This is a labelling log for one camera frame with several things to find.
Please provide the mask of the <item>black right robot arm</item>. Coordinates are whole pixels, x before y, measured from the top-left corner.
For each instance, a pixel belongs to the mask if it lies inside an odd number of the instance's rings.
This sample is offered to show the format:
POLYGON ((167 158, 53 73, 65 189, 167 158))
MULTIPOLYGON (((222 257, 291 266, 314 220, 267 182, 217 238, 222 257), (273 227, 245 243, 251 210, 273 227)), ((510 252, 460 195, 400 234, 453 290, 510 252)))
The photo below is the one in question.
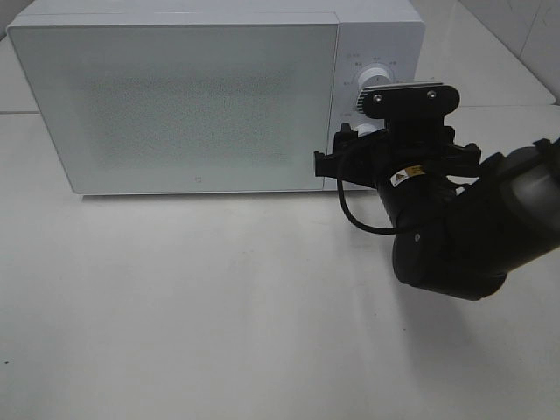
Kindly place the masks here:
POLYGON ((390 226, 358 228, 393 237, 399 282, 477 301, 558 248, 559 143, 483 158, 453 139, 444 125, 390 123, 360 136, 344 124, 333 151, 315 153, 314 171, 377 191, 390 226))

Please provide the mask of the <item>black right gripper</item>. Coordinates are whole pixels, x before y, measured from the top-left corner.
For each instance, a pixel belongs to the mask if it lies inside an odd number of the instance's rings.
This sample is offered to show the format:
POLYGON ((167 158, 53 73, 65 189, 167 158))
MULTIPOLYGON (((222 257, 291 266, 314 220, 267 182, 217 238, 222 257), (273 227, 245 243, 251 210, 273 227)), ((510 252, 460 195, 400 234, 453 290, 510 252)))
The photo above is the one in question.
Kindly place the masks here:
POLYGON ((427 228, 444 226, 457 214, 459 184, 450 177, 470 178, 480 158, 476 144, 456 145, 448 126, 434 132, 380 129, 358 137, 343 122, 332 152, 314 152, 313 169, 316 177, 336 180, 341 210, 355 227, 368 224, 350 210, 346 182, 375 190, 392 228, 427 228))

